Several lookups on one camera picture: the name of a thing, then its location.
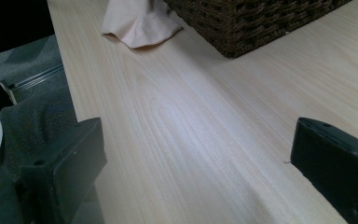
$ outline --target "light wooden table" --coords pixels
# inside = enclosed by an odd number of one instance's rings
[[[48,0],[77,118],[103,121],[106,223],[345,223],[285,162],[299,117],[358,137],[358,0],[235,60],[179,19],[130,50],[107,4]]]

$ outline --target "woven basket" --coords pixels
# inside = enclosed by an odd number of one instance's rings
[[[164,0],[221,54],[237,58],[351,0]]]

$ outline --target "table surface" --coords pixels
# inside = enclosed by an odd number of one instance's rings
[[[237,59],[194,29],[128,49],[108,0],[48,0],[78,120],[101,117],[106,223],[345,223],[290,163],[296,121],[358,137],[358,0]]]

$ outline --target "wicker basket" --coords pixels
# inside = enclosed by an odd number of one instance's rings
[[[351,0],[164,0],[228,58],[237,58]]]

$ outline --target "gray fabric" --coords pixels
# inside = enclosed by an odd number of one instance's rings
[[[0,177],[16,182],[20,166],[75,125],[76,114],[68,88],[62,87],[2,109],[0,120],[4,133]]]

